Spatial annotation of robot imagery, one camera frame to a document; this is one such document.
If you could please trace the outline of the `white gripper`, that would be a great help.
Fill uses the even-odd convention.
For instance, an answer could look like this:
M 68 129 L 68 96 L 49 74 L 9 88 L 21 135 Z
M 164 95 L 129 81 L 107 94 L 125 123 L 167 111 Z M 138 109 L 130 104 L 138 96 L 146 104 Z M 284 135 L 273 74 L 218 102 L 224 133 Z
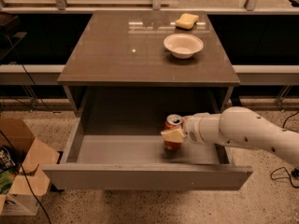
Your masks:
M 205 141 L 200 133 L 200 122 L 207 113 L 196 113 L 185 118 L 183 129 L 181 127 L 174 127 L 169 130 L 161 132 L 164 141 L 173 143 L 183 143 L 185 138 L 195 144 L 204 144 Z

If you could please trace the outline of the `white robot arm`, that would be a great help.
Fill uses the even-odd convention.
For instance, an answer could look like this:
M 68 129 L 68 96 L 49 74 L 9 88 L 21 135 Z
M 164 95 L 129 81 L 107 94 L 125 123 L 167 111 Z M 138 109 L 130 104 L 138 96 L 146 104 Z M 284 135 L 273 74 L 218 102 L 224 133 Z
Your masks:
M 299 168 L 299 133 L 280 128 L 245 107 L 229 107 L 219 114 L 175 116 L 175 120 L 178 124 L 161 132 L 164 141 L 257 148 Z

